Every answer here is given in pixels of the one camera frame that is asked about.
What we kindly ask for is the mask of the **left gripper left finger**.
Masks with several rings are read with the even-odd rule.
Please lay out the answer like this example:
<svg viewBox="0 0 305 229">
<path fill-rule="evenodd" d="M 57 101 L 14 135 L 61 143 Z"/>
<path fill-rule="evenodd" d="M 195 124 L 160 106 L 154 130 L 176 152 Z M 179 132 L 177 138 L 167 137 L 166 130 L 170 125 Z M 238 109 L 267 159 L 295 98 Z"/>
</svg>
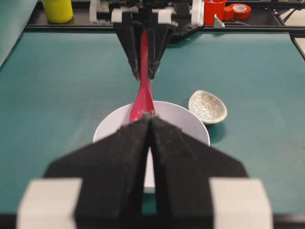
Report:
<svg viewBox="0 0 305 229">
<path fill-rule="evenodd" d="M 18 207 L 19 229 L 115 228 L 141 215 L 150 118 L 51 162 L 29 182 Z"/>
</svg>

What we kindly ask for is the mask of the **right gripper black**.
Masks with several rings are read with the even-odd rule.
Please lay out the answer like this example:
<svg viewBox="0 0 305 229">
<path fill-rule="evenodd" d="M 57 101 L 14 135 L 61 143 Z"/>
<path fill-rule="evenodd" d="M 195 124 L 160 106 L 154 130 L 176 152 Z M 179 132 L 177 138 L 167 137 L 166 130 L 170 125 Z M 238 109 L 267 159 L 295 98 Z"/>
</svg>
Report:
<svg viewBox="0 0 305 229">
<path fill-rule="evenodd" d="M 178 21 L 204 24 L 203 0 L 91 0 L 89 20 L 113 23 L 133 76 L 140 78 L 141 25 L 148 19 L 148 73 L 154 79 Z"/>
</svg>

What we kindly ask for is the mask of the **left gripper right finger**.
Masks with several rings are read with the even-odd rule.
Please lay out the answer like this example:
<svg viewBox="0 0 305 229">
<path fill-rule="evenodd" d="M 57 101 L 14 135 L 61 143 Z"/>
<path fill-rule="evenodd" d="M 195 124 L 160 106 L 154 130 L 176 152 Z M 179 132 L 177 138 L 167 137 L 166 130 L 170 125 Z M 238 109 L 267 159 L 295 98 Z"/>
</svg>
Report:
<svg viewBox="0 0 305 229">
<path fill-rule="evenodd" d="M 157 214 L 173 229 L 271 229 L 261 180 L 243 164 L 161 120 L 150 120 Z"/>
</svg>

